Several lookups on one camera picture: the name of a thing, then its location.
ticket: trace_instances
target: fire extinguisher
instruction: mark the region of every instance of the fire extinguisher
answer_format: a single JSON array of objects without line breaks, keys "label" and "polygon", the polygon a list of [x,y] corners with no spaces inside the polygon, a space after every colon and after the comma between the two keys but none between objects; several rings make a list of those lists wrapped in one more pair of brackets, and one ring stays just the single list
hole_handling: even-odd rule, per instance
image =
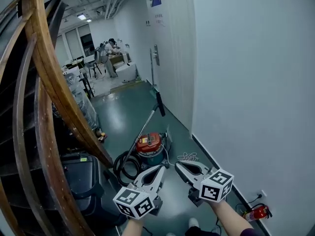
[{"label": "fire extinguisher", "polygon": [[262,218],[269,218],[269,217],[271,218],[272,214],[269,210],[269,207],[266,206],[265,204],[257,204],[254,207],[252,207],[251,211],[247,211],[243,215],[243,218],[245,218],[247,221],[254,221],[254,220],[258,220]]}]

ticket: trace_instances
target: floor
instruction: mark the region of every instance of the floor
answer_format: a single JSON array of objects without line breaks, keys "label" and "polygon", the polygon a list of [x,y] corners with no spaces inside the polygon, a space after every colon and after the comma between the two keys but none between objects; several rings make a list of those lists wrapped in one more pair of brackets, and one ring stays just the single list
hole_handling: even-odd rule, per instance
[{"label": "floor", "polygon": [[101,94],[108,95],[110,94],[110,89],[123,85],[123,83],[120,81],[118,77],[110,78],[108,72],[106,74],[104,73],[105,70],[104,64],[99,64],[98,67],[102,74],[96,68],[95,69],[96,78],[93,70],[91,70],[92,77],[90,77],[89,70],[85,68],[90,86],[92,89],[94,89],[93,90],[94,96],[98,96]]},{"label": "floor", "polygon": [[[141,83],[107,96],[92,99],[101,127],[108,135],[104,146],[113,160],[129,149],[155,103],[156,100],[150,93],[148,83]],[[188,130],[168,110],[166,110],[165,117],[161,117],[157,111],[146,131],[163,132],[168,126],[173,138],[169,157],[171,163],[176,162],[177,156],[184,152],[197,152],[199,161],[208,167],[211,166],[209,159],[190,138]],[[189,218],[195,217],[202,230],[211,231],[216,222],[216,216],[211,208],[205,203],[196,207],[187,198],[189,186],[181,180],[173,166],[170,166],[165,174],[164,185],[159,192],[163,200],[162,208],[158,216],[149,214],[145,217],[145,227],[154,236],[165,236],[169,232],[183,236],[188,229]],[[228,203],[232,207],[239,202],[234,193],[231,192],[228,195]]]}]

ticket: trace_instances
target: ceiling light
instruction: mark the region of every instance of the ceiling light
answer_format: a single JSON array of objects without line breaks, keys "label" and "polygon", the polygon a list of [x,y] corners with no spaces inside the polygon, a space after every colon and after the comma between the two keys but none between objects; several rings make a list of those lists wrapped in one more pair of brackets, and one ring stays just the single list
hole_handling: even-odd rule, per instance
[{"label": "ceiling light", "polygon": [[82,14],[77,15],[77,17],[78,17],[79,19],[81,19],[81,20],[85,20],[85,19],[86,19],[86,17],[84,16],[84,14],[83,14],[83,13],[82,13]]}]

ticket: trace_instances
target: vacuum hose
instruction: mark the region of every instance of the vacuum hose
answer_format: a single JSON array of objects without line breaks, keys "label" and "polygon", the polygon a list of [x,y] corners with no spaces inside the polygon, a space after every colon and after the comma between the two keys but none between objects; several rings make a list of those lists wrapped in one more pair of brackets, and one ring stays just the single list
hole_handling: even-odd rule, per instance
[{"label": "vacuum hose", "polygon": [[135,152],[131,153],[130,157],[127,159],[127,162],[134,164],[136,172],[137,172],[136,175],[132,176],[126,172],[125,168],[121,168],[121,165],[124,159],[126,158],[126,156],[128,155],[128,152],[129,151],[127,150],[121,155],[119,155],[114,162],[114,174],[116,175],[118,182],[122,186],[128,186],[129,183],[122,181],[121,173],[131,180],[135,180],[137,176],[141,173],[141,159],[140,159],[140,156],[137,155]]}]

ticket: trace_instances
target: door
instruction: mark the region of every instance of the door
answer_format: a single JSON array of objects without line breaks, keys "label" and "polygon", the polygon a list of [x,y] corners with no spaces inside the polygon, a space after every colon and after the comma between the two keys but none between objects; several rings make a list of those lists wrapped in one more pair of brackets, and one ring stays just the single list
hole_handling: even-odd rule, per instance
[{"label": "door", "polygon": [[147,0],[153,70],[163,103],[191,130],[194,92],[194,29],[188,0]]}]

